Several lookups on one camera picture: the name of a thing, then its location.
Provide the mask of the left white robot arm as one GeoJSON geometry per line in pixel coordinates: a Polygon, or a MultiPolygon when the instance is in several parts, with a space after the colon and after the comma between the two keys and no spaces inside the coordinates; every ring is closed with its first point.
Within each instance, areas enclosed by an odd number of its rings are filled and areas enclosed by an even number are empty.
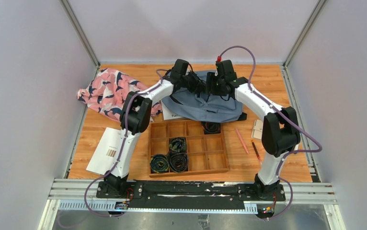
{"type": "Polygon", "coordinates": [[[151,109],[154,103],[172,95],[180,88],[190,88],[193,76],[191,64],[177,59],[170,70],[153,86],[141,92],[130,92],[122,109],[121,140],[112,167],[106,172],[103,180],[109,185],[109,192],[116,198],[127,192],[127,178],[132,154],[141,134],[150,123],[151,109]]]}

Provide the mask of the blue grey backpack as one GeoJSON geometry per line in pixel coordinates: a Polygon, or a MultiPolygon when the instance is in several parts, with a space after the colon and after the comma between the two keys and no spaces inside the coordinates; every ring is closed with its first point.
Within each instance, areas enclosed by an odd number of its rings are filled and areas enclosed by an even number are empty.
{"type": "Polygon", "coordinates": [[[226,123],[247,119],[242,103],[227,96],[195,94],[185,88],[163,98],[161,103],[173,113],[194,121],[226,123]]]}

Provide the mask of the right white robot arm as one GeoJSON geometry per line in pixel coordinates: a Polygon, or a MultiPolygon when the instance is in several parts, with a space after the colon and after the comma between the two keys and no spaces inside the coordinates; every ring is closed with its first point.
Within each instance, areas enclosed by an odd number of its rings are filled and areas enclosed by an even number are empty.
{"type": "Polygon", "coordinates": [[[216,72],[207,74],[206,92],[232,98],[247,106],[262,120],[261,141],[266,154],[254,179],[254,193],[260,200],[268,199],[279,183],[285,155],[300,143],[295,109],[274,103],[248,79],[238,78],[230,60],[216,61],[216,72]]]}

